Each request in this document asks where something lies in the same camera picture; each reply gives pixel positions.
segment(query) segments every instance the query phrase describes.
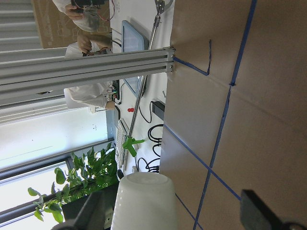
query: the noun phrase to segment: person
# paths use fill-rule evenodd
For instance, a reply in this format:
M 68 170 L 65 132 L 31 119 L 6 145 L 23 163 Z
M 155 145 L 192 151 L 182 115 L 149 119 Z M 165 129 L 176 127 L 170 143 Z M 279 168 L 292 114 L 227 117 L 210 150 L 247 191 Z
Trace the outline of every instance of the person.
M 97 54 L 112 53 L 111 38 L 103 35 L 79 34 L 77 42 L 70 44 L 66 49 L 65 58 L 80 58 L 82 53 L 92 56 Z M 66 89 L 69 97 L 76 102 L 89 107 L 101 107 L 114 110 L 115 103 L 112 101 L 112 82 L 100 82 L 90 85 L 70 87 Z
M 99 27 L 96 7 L 86 7 L 83 12 L 76 12 L 77 6 L 71 0 L 52 0 L 59 11 L 65 13 L 82 30 L 95 32 Z

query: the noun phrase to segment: white wall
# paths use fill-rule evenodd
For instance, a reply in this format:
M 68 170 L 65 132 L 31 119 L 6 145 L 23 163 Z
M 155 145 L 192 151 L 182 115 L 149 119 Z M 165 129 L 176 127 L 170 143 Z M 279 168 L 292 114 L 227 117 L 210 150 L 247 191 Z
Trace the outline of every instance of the white wall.
M 0 126 L 0 170 L 107 139 L 105 111 L 68 110 Z

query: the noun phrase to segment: power adapter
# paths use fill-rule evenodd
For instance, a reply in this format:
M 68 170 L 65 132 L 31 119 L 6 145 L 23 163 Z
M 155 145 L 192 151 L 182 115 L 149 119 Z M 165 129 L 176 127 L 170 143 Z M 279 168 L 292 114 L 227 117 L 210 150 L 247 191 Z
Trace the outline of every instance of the power adapter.
M 153 113 L 156 114 L 161 120 L 164 120 L 165 104 L 161 101 L 153 102 Z

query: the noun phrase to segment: cardboard box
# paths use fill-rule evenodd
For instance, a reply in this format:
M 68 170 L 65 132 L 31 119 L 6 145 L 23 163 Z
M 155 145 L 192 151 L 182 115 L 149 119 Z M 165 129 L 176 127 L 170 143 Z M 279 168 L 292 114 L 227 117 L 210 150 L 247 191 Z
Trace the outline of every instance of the cardboard box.
M 79 33 L 89 34 L 81 30 L 64 13 L 60 12 L 52 0 L 32 0 L 37 31 L 43 48 L 67 47 L 77 42 Z M 109 2 L 105 1 L 100 6 L 100 13 L 104 18 L 109 18 Z M 96 35 L 106 35 L 111 32 L 110 21 L 99 19 Z

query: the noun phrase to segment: hand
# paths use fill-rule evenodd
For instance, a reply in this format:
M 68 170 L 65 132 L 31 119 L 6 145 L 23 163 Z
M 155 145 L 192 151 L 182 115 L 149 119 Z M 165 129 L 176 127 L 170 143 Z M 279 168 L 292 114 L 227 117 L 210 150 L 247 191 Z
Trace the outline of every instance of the hand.
M 92 43 L 87 36 L 83 34 L 78 35 L 77 43 L 82 52 L 86 53 L 87 55 L 94 55 L 94 53 L 90 52 L 92 50 Z
M 65 6 L 65 14 L 72 20 L 81 20 L 84 18 L 84 13 L 78 13 L 74 10 L 77 9 L 77 6 L 73 6 L 71 4 L 68 4 Z

